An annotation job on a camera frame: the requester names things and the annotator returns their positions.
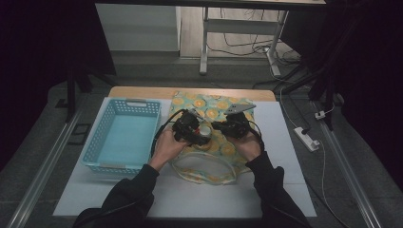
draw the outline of lemon print fabric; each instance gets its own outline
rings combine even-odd
[[[224,112],[230,105],[252,103],[253,102],[247,98],[233,98],[177,91],[172,98],[169,116],[172,116],[180,109],[195,108],[196,111],[204,117],[204,121],[200,120],[200,125],[211,127],[211,122],[226,121]],[[253,109],[246,110],[244,114],[249,121],[254,121]],[[172,121],[176,121],[180,116],[181,115],[176,116]],[[198,161],[203,164],[195,165],[191,161],[192,157],[201,159]],[[207,167],[210,162],[221,165],[221,171],[209,170]],[[207,150],[201,150],[200,147],[195,145],[187,146],[180,156],[170,163],[181,178],[195,183],[232,183],[237,180],[239,174],[250,171],[249,168],[245,166],[246,160],[238,153],[235,146],[227,141],[220,131],[214,130],[213,128],[211,142]]]

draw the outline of metal frame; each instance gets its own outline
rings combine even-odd
[[[75,114],[72,116],[71,121],[66,123],[63,127],[59,137],[56,140],[56,143],[48,152],[47,157],[42,163],[39,171],[36,173],[35,178],[30,184],[26,194],[20,201],[17,209],[11,217],[7,228],[17,228],[24,227],[29,219],[30,213],[32,212],[37,200],[39,199],[45,185],[48,182],[48,178],[50,177],[51,172],[53,171],[56,162],[59,160],[60,155],[65,148],[67,140],[74,128],[74,125],[77,123],[78,119],[83,112],[83,106],[86,105],[88,95],[82,95],[78,101],[78,108]]]
[[[315,111],[319,111],[315,105],[315,103],[311,102],[311,105],[314,107]],[[332,151],[335,155],[338,166],[341,170],[341,173],[344,176],[344,180],[346,180],[347,185],[350,188],[353,196],[357,201],[358,208],[364,218],[367,226],[370,228],[381,228],[382,225],[379,221],[379,218],[376,215],[376,212],[371,205],[370,200],[368,199],[367,194],[359,183],[358,177],[355,175],[355,172],[350,165],[343,148],[338,142],[337,136],[334,131],[330,130],[328,125],[324,121],[319,121],[320,128],[322,129],[323,134],[326,137],[328,144],[331,146]]]
[[[270,64],[273,76],[280,76],[277,60],[274,56],[279,36],[284,27],[288,10],[282,11],[277,22],[267,21],[244,21],[244,20],[228,20],[228,19],[209,19],[208,8],[204,9],[203,17],[203,34],[201,44],[201,66],[200,75],[207,74],[207,33],[235,33],[235,34],[257,34],[257,35],[273,35],[273,43],[270,48],[265,48],[266,56]]]

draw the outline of white power strip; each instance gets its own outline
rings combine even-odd
[[[298,135],[298,137],[302,140],[302,142],[306,145],[306,147],[311,151],[316,151],[319,149],[319,141],[313,141],[308,134],[302,134],[302,127],[297,127],[294,129],[294,132]]]

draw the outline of plastic basket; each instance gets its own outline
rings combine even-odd
[[[158,101],[105,98],[84,145],[82,163],[98,173],[137,175],[150,159],[160,109]]]

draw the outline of black jacket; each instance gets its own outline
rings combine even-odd
[[[282,167],[275,169],[266,152],[248,162],[246,166],[255,175],[254,185],[261,198],[262,226],[309,227],[308,220],[283,188]],[[154,201],[152,191],[158,176],[159,173],[155,169],[145,164],[133,180],[123,179],[112,188],[102,208],[86,209],[76,219],[76,223],[96,218],[80,227],[141,227]],[[133,202],[133,205],[118,212],[111,211],[130,202]]]

